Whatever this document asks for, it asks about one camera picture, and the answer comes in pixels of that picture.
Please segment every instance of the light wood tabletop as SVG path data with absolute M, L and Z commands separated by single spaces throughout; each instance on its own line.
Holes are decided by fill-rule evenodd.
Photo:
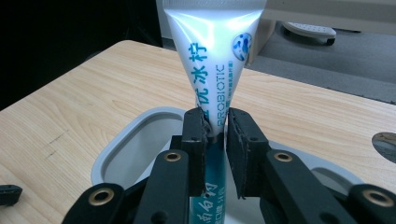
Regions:
M 0 112 L 0 185 L 23 188 L 0 223 L 61 223 L 91 183 L 92 165 L 134 118 L 194 107 L 176 52 L 120 42 Z M 266 136 L 396 192 L 396 164 L 374 149 L 396 133 L 396 106 L 244 69 L 232 107 Z

